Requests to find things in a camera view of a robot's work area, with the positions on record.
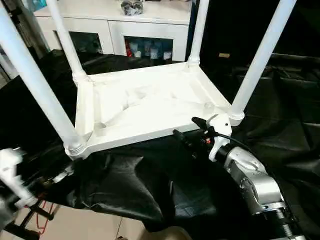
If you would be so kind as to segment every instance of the white bracket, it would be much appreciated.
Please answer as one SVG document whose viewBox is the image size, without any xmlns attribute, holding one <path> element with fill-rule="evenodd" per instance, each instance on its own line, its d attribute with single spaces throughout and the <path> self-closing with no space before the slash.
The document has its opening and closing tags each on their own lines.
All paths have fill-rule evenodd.
<svg viewBox="0 0 320 240">
<path fill-rule="evenodd" d="M 206 121 L 206 124 L 208 127 L 213 127 L 214 131 L 219 134 L 231 136 L 231 133 L 232 133 L 231 124 L 229 121 L 229 115 L 226 113 L 220 113 L 220 114 L 214 115 L 213 117 L 208 119 L 208 121 Z M 226 139 L 221 136 L 215 136 L 213 148 L 211 149 L 211 151 L 209 153 L 209 159 L 211 161 L 215 162 L 216 161 L 215 157 L 216 157 L 218 150 L 222 146 L 225 146 L 228 143 L 230 143 L 229 139 Z"/>
<path fill-rule="evenodd" d="M 15 204 L 19 209 L 25 205 L 36 204 L 37 199 L 23 186 L 20 176 L 17 176 L 17 164 L 21 163 L 22 157 L 12 149 L 0 150 L 0 180 L 17 195 L 20 200 Z"/>
</svg>

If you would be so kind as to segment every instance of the red cable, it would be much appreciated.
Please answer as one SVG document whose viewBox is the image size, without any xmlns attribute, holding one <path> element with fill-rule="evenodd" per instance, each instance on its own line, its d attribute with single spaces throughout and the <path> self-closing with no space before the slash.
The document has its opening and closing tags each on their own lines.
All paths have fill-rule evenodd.
<svg viewBox="0 0 320 240">
<path fill-rule="evenodd" d="M 47 201 L 44 201 L 44 202 L 43 202 L 43 206 L 42 206 L 41 208 L 44 209 L 44 208 L 46 207 L 46 204 L 47 204 Z M 51 214 L 53 207 L 54 207 L 54 204 L 51 203 L 51 207 L 50 207 L 50 210 L 49 210 L 49 214 Z M 43 235 L 43 234 L 45 233 L 46 228 L 47 228 L 48 221 L 49 221 L 49 219 L 47 218 L 46 221 L 45 221 L 45 223 L 44 223 L 44 226 L 39 226 L 39 214 L 38 214 L 38 213 L 36 214 L 36 227 L 37 227 L 38 229 L 42 230 L 42 231 L 39 231 L 39 234 L 40 234 L 40 235 Z"/>
</svg>

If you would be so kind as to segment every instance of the white cabinet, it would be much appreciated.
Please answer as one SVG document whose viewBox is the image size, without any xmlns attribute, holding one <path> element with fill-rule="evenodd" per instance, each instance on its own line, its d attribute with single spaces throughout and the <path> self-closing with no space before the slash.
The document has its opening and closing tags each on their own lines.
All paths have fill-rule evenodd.
<svg viewBox="0 0 320 240">
<path fill-rule="evenodd" d="M 126 55 L 125 37 L 170 39 L 172 60 L 184 61 L 192 1 L 146 1 L 143 14 L 125 16 L 117 0 L 59 0 L 58 6 L 77 50 L 76 39 L 98 45 L 97 52 Z M 34 15 L 49 50 L 61 49 L 48 7 Z"/>
<path fill-rule="evenodd" d="M 187 25 L 109 21 L 109 28 L 116 55 L 127 55 L 125 37 L 172 39 L 172 60 L 185 60 L 189 29 Z"/>
<path fill-rule="evenodd" d="M 37 21 L 42 30 L 46 43 L 50 50 L 61 49 L 59 38 L 56 34 L 56 26 L 51 17 L 37 17 Z M 96 38 L 103 54 L 113 54 L 114 48 L 110 36 L 108 21 L 84 18 L 64 18 L 67 29 L 72 33 L 89 33 L 88 38 L 91 40 Z"/>
</svg>

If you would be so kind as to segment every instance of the black stand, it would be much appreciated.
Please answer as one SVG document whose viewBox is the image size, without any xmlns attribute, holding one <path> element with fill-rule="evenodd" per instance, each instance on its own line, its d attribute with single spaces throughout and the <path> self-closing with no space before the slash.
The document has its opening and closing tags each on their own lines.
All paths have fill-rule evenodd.
<svg viewBox="0 0 320 240">
<path fill-rule="evenodd" d="M 24 240 L 39 240 L 40 234 L 38 232 L 26 229 L 28 222 L 31 220 L 35 213 L 40 214 L 41 216 L 47 218 L 49 221 L 54 219 L 54 213 L 50 214 L 39 207 L 41 203 L 42 200 L 38 200 L 35 205 L 29 208 L 30 211 L 23 219 L 20 226 L 16 225 L 13 221 L 9 223 L 7 226 L 5 226 L 4 230 Z"/>
</svg>

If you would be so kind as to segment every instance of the item on cabinet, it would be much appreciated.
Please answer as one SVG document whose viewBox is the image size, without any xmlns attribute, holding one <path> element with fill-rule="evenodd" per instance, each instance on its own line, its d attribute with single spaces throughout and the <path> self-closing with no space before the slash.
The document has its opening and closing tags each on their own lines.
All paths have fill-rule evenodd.
<svg viewBox="0 0 320 240">
<path fill-rule="evenodd" d="M 133 54 L 138 51 L 138 43 L 137 43 L 137 42 L 135 42 L 135 41 L 130 41 L 130 42 L 129 42 L 129 46 L 130 46 L 131 52 L 132 52 Z"/>
<path fill-rule="evenodd" d="M 44 8 L 45 6 L 47 6 L 46 0 L 33 0 L 32 1 L 34 10 L 37 11 L 39 9 Z"/>
<path fill-rule="evenodd" d="M 141 51 L 136 51 L 133 55 L 135 58 L 141 58 Z"/>
<path fill-rule="evenodd" d="M 121 3 L 121 8 L 126 16 L 134 16 L 143 13 L 143 3 L 141 1 L 131 2 L 130 0 L 124 0 Z"/>
<path fill-rule="evenodd" d="M 143 56 L 145 52 L 145 46 L 144 41 L 141 37 L 138 37 L 136 39 L 136 43 L 138 44 L 138 52 L 140 52 L 140 55 Z"/>
<path fill-rule="evenodd" d="M 152 45 L 150 48 L 150 59 L 158 59 L 159 58 L 159 49 Z"/>
<path fill-rule="evenodd" d="M 164 54 L 164 48 L 163 48 L 162 42 L 163 42 L 162 40 L 154 41 L 154 45 L 158 49 L 158 58 L 159 59 L 161 59 Z"/>
<path fill-rule="evenodd" d="M 172 51 L 164 51 L 163 52 L 163 60 L 169 60 L 172 58 Z"/>
<path fill-rule="evenodd" d="M 131 52 L 131 49 L 129 47 L 128 40 L 125 40 L 125 51 L 126 51 L 126 55 L 128 57 L 132 57 L 132 52 Z"/>
<path fill-rule="evenodd" d="M 144 55 L 146 57 L 150 56 L 150 47 L 151 47 L 151 40 L 145 40 L 144 41 Z"/>
</svg>

